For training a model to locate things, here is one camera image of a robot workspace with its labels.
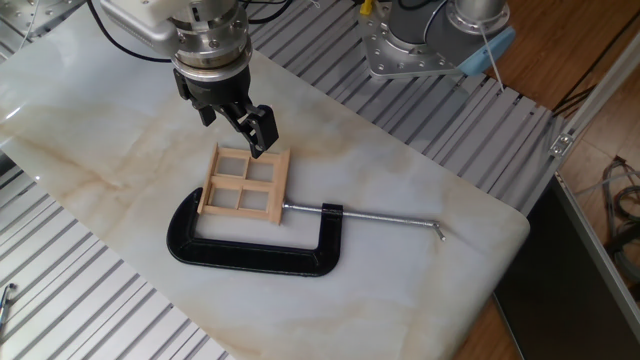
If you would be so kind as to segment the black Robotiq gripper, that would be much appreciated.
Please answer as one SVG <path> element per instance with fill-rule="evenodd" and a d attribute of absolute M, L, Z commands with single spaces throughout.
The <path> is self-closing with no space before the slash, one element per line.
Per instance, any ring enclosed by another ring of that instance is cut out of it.
<path fill-rule="evenodd" d="M 251 75 L 248 66 L 223 80 L 195 80 L 180 68 L 174 68 L 173 74 L 178 93 L 184 100 L 205 104 L 198 107 L 202 124 L 209 127 L 217 118 L 216 112 L 223 115 L 249 143 L 254 159 L 258 159 L 278 140 L 272 108 L 267 105 L 254 106 L 249 97 Z"/>

